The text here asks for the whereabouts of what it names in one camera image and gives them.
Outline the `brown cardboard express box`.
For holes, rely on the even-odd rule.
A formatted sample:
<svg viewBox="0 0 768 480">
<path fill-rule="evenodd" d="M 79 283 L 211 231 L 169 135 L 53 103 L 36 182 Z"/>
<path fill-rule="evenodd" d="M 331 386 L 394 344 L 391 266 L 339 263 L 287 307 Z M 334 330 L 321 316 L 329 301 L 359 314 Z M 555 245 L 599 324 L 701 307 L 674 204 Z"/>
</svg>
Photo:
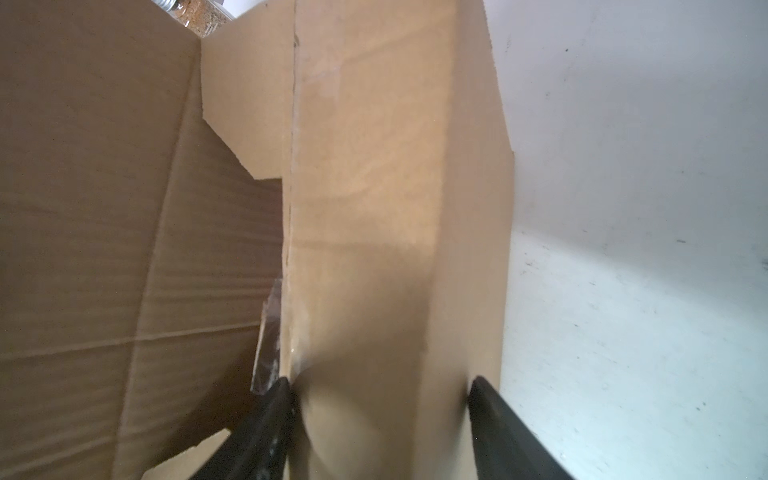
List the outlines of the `brown cardboard express box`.
<svg viewBox="0 0 768 480">
<path fill-rule="evenodd" d="M 292 479 L 473 479 L 514 155 L 480 1 L 1 5 L 1 475 L 138 479 L 254 405 Z"/>
</svg>

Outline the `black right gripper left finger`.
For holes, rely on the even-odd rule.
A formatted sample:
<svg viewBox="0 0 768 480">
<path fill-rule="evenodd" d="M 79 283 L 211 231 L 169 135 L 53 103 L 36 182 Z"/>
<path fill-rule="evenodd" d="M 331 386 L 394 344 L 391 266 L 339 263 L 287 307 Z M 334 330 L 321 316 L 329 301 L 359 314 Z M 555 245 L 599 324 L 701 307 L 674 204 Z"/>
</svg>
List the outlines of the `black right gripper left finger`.
<svg viewBox="0 0 768 480">
<path fill-rule="evenodd" d="M 293 392 L 281 377 L 191 479 L 281 480 L 293 428 Z"/>
</svg>

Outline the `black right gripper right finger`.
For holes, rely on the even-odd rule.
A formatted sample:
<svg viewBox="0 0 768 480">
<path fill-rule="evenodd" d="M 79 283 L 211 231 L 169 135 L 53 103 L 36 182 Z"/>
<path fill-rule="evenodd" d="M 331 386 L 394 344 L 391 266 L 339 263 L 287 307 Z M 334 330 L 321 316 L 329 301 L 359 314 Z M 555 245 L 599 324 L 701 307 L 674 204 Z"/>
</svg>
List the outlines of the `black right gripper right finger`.
<svg viewBox="0 0 768 480">
<path fill-rule="evenodd" d="M 478 479 L 573 479 L 482 376 L 472 381 L 468 411 Z"/>
</svg>

